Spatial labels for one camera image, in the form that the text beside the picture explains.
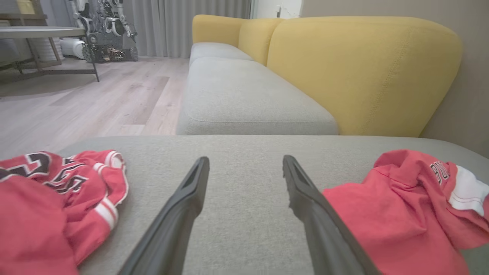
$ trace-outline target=floor plank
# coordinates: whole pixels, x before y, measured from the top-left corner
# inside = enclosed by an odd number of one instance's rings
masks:
[[[67,58],[63,66],[87,63]],[[97,70],[100,82],[88,74],[46,75],[0,85],[0,159],[93,137],[175,134],[188,59],[140,57]]]

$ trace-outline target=curtain fold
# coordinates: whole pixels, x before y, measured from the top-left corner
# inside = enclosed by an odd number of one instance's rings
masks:
[[[249,18],[251,0],[126,0],[124,13],[137,31],[139,55],[190,57],[197,14]]]

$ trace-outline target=gray fabric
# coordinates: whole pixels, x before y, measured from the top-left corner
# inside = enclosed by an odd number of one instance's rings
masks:
[[[214,42],[200,42],[192,45],[192,52],[190,54],[189,66],[200,57],[222,57],[231,59],[243,59],[253,60],[251,56],[247,55],[240,49],[224,44]]]
[[[251,0],[127,0],[124,12],[138,32],[140,55],[188,58],[195,15],[247,19],[250,6]]]
[[[288,208],[283,155],[295,156],[321,190],[361,182],[382,153],[402,148],[452,161],[489,183],[488,159],[451,143],[422,138],[167,136],[102,137],[77,143],[61,154],[105,149],[122,153],[130,185],[127,199],[118,207],[119,224],[82,263],[81,274],[116,274],[200,156],[209,157],[210,174],[184,274],[312,274],[303,225]],[[487,273],[488,246],[465,256],[471,274]]]
[[[177,135],[337,135],[333,116],[265,66],[201,57],[189,70]]]

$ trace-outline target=red clothing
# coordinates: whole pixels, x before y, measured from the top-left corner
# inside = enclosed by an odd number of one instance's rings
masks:
[[[117,223],[127,191],[116,151],[0,161],[0,274],[78,274]]]
[[[427,154],[383,154],[362,184],[323,194],[383,274],[462,275],[459,249],[489,242],[489,186]]]

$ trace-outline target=white fabric patch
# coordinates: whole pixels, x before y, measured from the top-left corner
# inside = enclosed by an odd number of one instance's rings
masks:
[[[448,202],[457,210],[472,209],[484,216],[482,205],[489,194],[489,186],[476,179],[469,170],[458,165],[457,170],[455,189]]]

